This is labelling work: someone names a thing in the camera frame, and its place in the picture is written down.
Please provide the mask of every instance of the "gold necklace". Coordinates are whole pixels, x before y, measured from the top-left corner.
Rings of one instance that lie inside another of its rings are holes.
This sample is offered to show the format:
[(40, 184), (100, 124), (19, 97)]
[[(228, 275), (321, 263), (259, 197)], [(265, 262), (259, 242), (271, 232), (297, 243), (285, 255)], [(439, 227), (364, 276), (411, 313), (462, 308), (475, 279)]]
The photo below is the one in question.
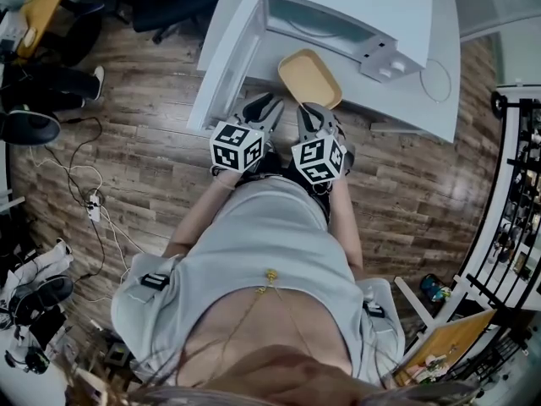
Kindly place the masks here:
[(278, 291), (278, 289), (274, 286), (274, 281), (278, 278), (278, 272), (276, 272), (274, 269), (267, 269), (266, 272), (265, 272), (265, 276), (267, 278), (267, 285), (263, 286), (263, 287), (260, 287), (260, 288), (257, 288), (255, 290), (256, 295), (255, 295), (254, 301), (246, 309), (246, 311), (244, 312), (244, 315), (240, 318), (240, 320), (238, 321), (238, 324), (233, 328), (233, 330), (231, 331), (229, 336), (227, 336), (226, 341), (224, 342), (223, 346), (221, 347), (220, 360), (218, 361), (218, 364), (216, 365), (216, 368), (212, 371), (212, 374), (210, 375), (209, 381), (214, 379), (214, 377), (216, 376), (216, 373), (218, 372), (218, 370), (222, 366), (223, 358), (224, 358), (224, 355), (225, 355), (225, 352), (226, 352), (227, 345), (231, 342), (233, 336), (237, 333), (237, 331), (240, 329), (243, 322), (246, 320), (246, 318), (250, 314), (250, 311), (255, 307), (255, 305), (257, 304), (257, 301), (260, 300), (261, 296), (263, 296), (263, 294), (267, 291), (268, 288), (274, 289), (274, 291), (278, 295), (278, 298), (280, 298), (280, 301), (286, 306), (287, 313), (289, 314), (289, 318), (291, 319), (291, 322), (295, 326), (295, 330), (297, 331), (298, 336), (301, 338), (301, 341), (303, 342), (304, 347), (308, 351), (310, 357), (312, 357), (312, 358), (314, 357), (312, 355), (310, 347), (308, 346), (308, 342), (304, 338), (303, 334), (301, 333), (300, 329), (298, 328), (297, 322), (293, 318), (291, 307), (285, 301), (285, 299), (281, 296), (281, 293)]

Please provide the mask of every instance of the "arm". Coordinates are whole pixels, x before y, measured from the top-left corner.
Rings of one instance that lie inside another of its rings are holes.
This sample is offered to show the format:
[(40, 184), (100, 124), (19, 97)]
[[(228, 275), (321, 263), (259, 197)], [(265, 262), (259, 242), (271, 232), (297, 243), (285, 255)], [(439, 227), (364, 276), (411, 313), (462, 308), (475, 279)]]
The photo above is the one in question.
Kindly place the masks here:
[(356, 280), (361, 280), (365, 278), (363, 274), (363, 251), (345, 176), (333, 183), (330, 198), (331, 234), (344, 249), (347, 264), (352, 269), (353, 276)]
[(234, 187), (241, 176), (240, 173), (225, 170), (215, 178), (194, 207), (189, 210), (188, 215), (178, 224), (162, 257), (187, 254), (191, 250), (232, 193), (228, 187)]

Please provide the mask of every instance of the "power strip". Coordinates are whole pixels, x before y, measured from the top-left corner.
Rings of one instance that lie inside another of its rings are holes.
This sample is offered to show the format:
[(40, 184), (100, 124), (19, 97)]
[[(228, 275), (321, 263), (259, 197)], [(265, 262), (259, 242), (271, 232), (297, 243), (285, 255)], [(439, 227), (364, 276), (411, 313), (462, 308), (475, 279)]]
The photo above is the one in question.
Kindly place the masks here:
[(97, 195), (90, 196), (90, 206), (86, 208), (88, 218), (93, 222), (100, 222), (100, 197)]

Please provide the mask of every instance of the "pants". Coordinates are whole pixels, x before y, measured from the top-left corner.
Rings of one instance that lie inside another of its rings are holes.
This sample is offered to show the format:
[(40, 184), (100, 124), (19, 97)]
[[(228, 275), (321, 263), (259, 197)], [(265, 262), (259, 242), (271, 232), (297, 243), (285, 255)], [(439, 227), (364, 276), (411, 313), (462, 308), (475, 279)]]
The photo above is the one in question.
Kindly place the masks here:
[(240, 180), (237, 186), (246, 184), (247, 182), (253, 182), (271, 175), (279, 175), (286, 179), (299, 184), (304, 188), (312, 199), (320, 206), (321, 210), (325, 214), (327, 223), (331, 216), (331, 205), (329, 202), (329, 192), (327, 184), (312, 185), (295, 167), (295, 161), (292, 159), (289, 162), (287, 168), (281, 166), (281, 158), (275, 152), (267, 152), (263, 159), (257, 165), (255, 172), (245, 172), (243, 178)]
[(33, 261), (22, 265), (17, 271), (8, 273), (8, 280), (0, 290), (0, 306), (7, 307), (13, 291), (20, 285), (37, 285), (49, 277), (58, 275), (69, 268), (74, 257), (68, 254), (66, 243), (61, 240), (54, 248), (39, 255)]
[(75, 69), (6, 65), (0, 97), (6, 112), (18, 105), (55, 112), (80, 108), (83, 99), (96, 98), (99, 90), (100, 81), (95, 76)]

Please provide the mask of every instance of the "wooden floor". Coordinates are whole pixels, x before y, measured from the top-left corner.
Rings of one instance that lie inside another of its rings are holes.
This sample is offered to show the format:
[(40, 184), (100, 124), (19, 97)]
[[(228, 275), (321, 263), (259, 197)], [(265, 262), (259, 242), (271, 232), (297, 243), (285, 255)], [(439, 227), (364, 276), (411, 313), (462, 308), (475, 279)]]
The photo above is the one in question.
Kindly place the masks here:
[[(160, 254), (173, 228), (210, 182), (208, 140), (186, 129), (201, 78), (195, 66), (196, 36), (173, 36), (160, 46), (151, 33), (136, 34), (115, 19), (106, 21), (91, 55), (81, 65), (106, 69), (98, 101), (83, 110), (59, 113), (61, 120), (95, 116), (103, 135), (83, 146), (74, 163), (96, 167), (103, 175), (101, 192), (112, 220), (140, 247)], [(433, 272), (450, 282), (464, 262), (476, 233), (492, 182), (500, 140), (500, 123), (489, 109), (495, 87), (495, 63), (488, 40), (462, 48), (459, 119), (454, 144), (429, 137), (375, 134), (365, 116), (337, 109), (348, 139), (357, 145), (349, 175), (350, 189), (369, 274), (392, 280), (404, 277), (418, 290), (422, 276)], [(246, 85), (250, 95), (259, 88)], [(284, 91), (287, 110), (276, 142), (286, 151), (295, 141), (295, 105)], [(97, 132), (96, 122), (64, 125), (51, 148), (67, 164), (75, 147)], [(25, 209), (37, 219), (36, 241), (48, 248), (63, 237), (74, 248), (74, 277), (95, 272), (101, 250), (84, 210), (68, 192), (64, 171), (46, 163), (36, 168), (28, 148), (12, 148), (14, 192), (27, 198)], [(49, 157), (35, 149), (38, 162)], [(81, 189), (99, 180), (90, 169), (75, 174)], [(110, 297), (124, 273), (107, 222), (98, 225), (106, 260), (100, 275), (79, 282), (70, 310), (88, 323), (109, 324)], [(118, 237), (129, 264), (136, 249)], [(407, 332), (418, 324), (404, 298), (397, 307)]]

